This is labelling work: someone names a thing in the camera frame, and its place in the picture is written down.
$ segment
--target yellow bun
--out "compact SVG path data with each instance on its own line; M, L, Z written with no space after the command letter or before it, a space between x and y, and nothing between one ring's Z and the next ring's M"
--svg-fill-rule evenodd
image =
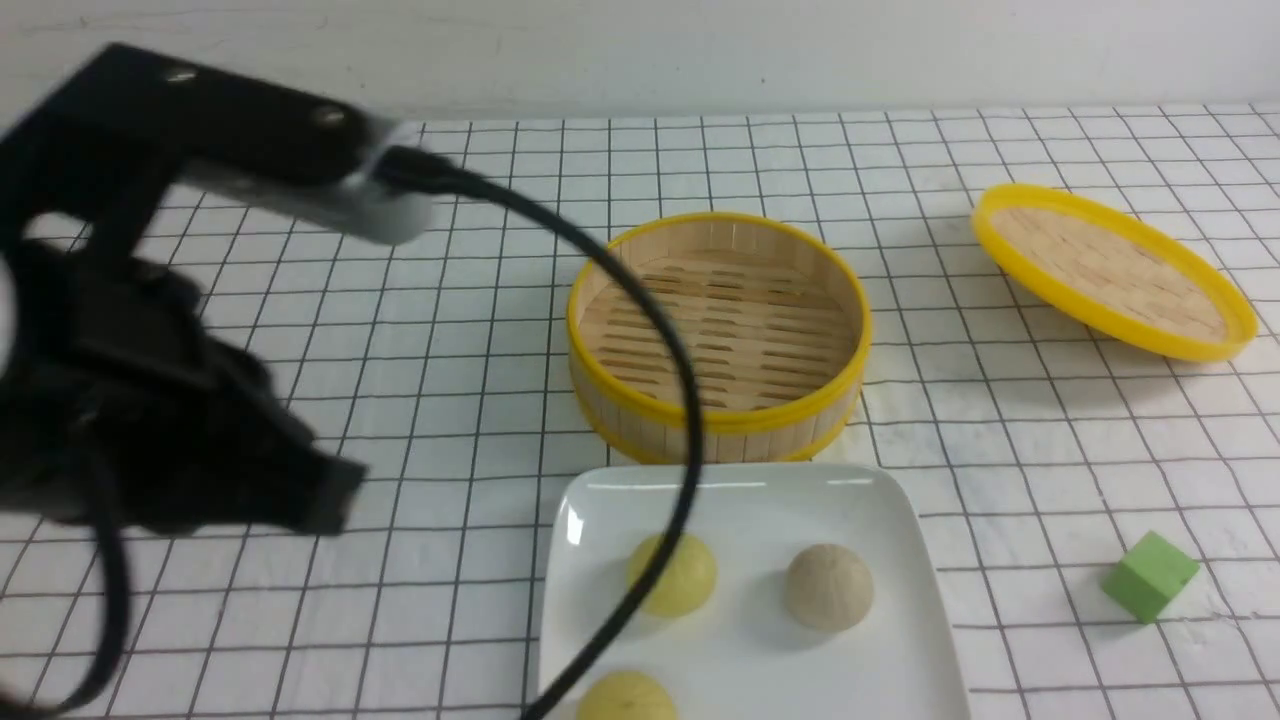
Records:
M676 703L657 680L622 671L596 680L577 703L577 720L677 720Z
M627 562L627 585L640 578L660 539L660 534L652 536L636 546ZM714 589L716 556L703 541L686 533L641 610L658 618L680 618L701 607Z

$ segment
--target white wall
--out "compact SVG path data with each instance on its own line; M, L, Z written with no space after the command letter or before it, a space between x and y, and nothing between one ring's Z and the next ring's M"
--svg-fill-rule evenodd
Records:
M122 40L407 117L1280 97L1276 0L3 0L0 120Z

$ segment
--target robotic arm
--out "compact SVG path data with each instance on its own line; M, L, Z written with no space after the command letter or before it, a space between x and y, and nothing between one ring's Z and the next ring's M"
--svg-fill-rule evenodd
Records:
M357 108L113 45L0 140L0 510L84 524L105 574L99 651L69 698L0 693L0 717L52 717L110 682L129 626L120 529L261 523L337 534L365 469L314 447L265 366L210 337L200 288L134 258L183 181L371 242L417 236L428 195L486 200L556 232L618 283L666 341L684 384L689 461L650 566L524 717L543 717L617 637L675 552L692 506L703 419L692 364L639 281L554 213L447 159L397 147ZM88 224L61 252L26 237L38 215Z

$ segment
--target bamboo steamer lid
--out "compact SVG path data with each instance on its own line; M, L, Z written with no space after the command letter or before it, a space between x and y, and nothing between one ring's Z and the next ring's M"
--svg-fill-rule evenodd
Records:
M1201 363L1257 334L1248 300L1178 241L1068 192L993 187L973 214L979 242L1010 277L1068 315L1143 350Z

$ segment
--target yellow rim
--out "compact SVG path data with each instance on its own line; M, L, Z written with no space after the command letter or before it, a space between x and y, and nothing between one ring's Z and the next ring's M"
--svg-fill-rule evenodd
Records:
M626 455L627 457L643 465L667 465L676 461L676 459L672 457L662 457L660 455L645 452L644 450L640 450L639 447L631 445L622 436L614 434L612 430L605 428L594 414L591 414L591 409L588 407L585 402L582 402L582 396L577 395L576 392L573 393L573 396L577 398L577 407L579 410L582 411L582 416L586 418L588 424L591 425L591 429L595 430L595 434L600 436L600 438L604 439L604 442L609 447L617 450L618 452ZM837 423L833 428L827 430L822 437L819 437L818 439L810 442L809 445L801 447L800 450L790 455L776 457L773 459L773 461L803 462L805 460L813 460L814 455L822 452L823 448L826 448L828 445L835 442L837 437L840 437L840 433L842 433L845 428L849 425L849 419L854 416L854 413L856 410L858 410L858 402L854 402L849 407L849 413L845 413L844 418L840 419L840 423Z
M1010 206L1043 208L1079 218L1140 246L1196 283L1226 320L1226 340L1208 342L1142 323L1093 300L1050 275L1019 252L991 224L991 217ZM997 265L1050 305L1116 340L1179 360L1228 360L1258 333L1249 301L1199 255L1156 228L1091 200L1046 187L1002 184L983 193L973 213L973 231Z
M763 225L783 232L815 247L823 256L840 268L845 279L852 286L854 293L858 296L858 304L861 313L859 319L861 320L863 327L860 337L858 338L858 346L854 348L854 354L849 359L849 364L845 365L845 368L823 387L801 397L800 400L794 400L786 405L778 405L777 407L769 407L767 410L749 410L745 413L708 410L705 413L707 427L716 432L751 433L787 425L824 410L836 400L836 397L842 395L850 386L858 382L861 375L861 365L865 363L867 354L872 345L872 311L867 304L867 292L863 290L861 283L858 282L858 277L854 275L852 270L849 269L849 265L845 264L840 255L818 240L810 237L808 233L765 218L742 215L739 213L692 213L689 215L663 218L620 234L613 240L613 242L609 243L609 249L612 250L625 242L630 242L637 236L664 225L701 220L733 220L736 223ZM685 419L685 411L682 407L660 400L654 400L627 387L625 383L611 375L609 372L604 369L604 365L600 365L600 363L586 351L582 337L577 332L577 327L573 324L573 316L577 314L576 309L579 292L581 292L582 283L586 282L588 273L591 272L591 263L588 263L588 265L582 268L582 270L577 274L577 279L573 281L573 288L568 293L568 310L566 313L564 323L568 325L570 351L582 363L582 368L586 372L588 378L590 378L591 384L598 387L611 400L634 410L636 414L646 419L672 427L682 425ZM611 445L616 445L605 433L602 432L600 434L605 436L605 439L608 439Z

